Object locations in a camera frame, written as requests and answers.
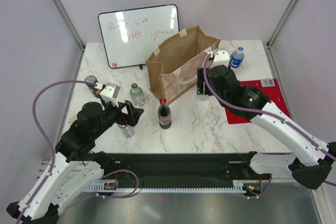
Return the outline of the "Coca-Cola glass bottle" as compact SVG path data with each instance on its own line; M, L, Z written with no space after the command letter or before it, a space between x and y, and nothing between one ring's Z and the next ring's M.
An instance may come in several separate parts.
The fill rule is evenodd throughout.
M160 98L160 105L158 108L158 119L159 119L159 126L167 130L172 125L171 120L171 109L167 104L166 98Z

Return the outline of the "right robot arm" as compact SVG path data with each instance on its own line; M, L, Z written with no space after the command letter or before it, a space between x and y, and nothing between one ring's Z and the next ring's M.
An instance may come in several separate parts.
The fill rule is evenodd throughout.
M198 68L197 94L213 95L227 111L258 125L290 150L289 154L249 152L240 166L245 178L257 174L292 176L308 189L326 182L335 162L335 143L309 134L260 89L241 85L232 69L224 65Z

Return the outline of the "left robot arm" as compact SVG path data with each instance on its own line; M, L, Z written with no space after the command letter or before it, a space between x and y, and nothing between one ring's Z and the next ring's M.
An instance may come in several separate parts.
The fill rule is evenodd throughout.
M31 191L6 209L18 223L56 223L65 207L88 185L115 173L113 158L103 151L95 153L78 175L65 183L79 161L89 156L95 141L114 124L136 126L144 110L130 101L101 105L88 102L52 148L51 160Z

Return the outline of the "clear soda water bottle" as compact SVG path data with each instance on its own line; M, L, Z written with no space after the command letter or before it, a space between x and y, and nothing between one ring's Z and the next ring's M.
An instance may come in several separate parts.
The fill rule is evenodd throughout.
M143 107L145 104L144 92L136 83L131 84L130 96L134 106Z

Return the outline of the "brown canvas tote bag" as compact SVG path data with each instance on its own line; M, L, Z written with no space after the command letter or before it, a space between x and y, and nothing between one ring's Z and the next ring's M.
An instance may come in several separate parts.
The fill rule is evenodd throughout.
M171 104L196 85L197 70L220 39L207 36L195 26L162 42L146 61L150 90L157 99Z

